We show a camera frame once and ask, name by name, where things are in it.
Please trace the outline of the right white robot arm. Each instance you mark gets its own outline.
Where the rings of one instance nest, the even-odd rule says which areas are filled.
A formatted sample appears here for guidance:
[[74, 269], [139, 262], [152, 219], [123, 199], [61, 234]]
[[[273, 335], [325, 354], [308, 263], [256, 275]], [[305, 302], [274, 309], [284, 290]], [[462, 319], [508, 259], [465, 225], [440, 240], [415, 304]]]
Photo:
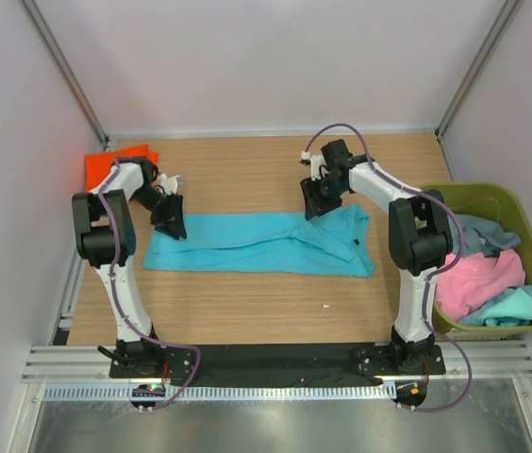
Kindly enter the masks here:
[[399, 373], [416, 372], [433, 353], [437, 272], [453, 248], [443, 197], [402, 182], [365, 155], [353, 155], [343, 140], [327, 143], [319, 155], [303, 151], [300, 162], [310, 167], [310, 176], [300, 181], [307, 219], [339, 208], [344, 193], [364, 195], [387, 213], [388, 249], [400, 275], [389, 360]]

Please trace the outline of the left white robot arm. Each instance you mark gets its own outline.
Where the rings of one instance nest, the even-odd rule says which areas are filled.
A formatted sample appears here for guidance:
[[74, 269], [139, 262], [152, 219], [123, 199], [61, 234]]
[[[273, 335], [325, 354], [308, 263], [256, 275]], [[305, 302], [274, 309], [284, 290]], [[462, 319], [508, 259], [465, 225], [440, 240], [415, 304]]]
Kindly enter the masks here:
[[111, 360], [112, 378], [153, 378], [165, 368], [165, 346], [142, 304], [135, 278], [137, 237], [128, 203], [145, 208], [157, 232], [184, 240], [179, 185], [178, 176], [167, 177], [147, 157], [117, 156], [103, 180], [72, 197], [77, 253], [100, 277], [116, 321], [115, 346], [98, 348]]

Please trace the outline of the turquoise blue t shirt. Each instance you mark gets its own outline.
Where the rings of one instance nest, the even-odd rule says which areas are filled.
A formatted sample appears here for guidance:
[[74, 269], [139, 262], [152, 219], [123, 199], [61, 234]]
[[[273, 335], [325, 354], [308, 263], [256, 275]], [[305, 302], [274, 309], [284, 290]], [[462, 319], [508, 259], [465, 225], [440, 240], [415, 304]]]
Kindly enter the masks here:
[[303, 212], [189, 214], [185, 240], [153, 232], [143, 267], [368, 278], [374, 272], [366, 245], [369, 224], [356, 204], [311, 220]]

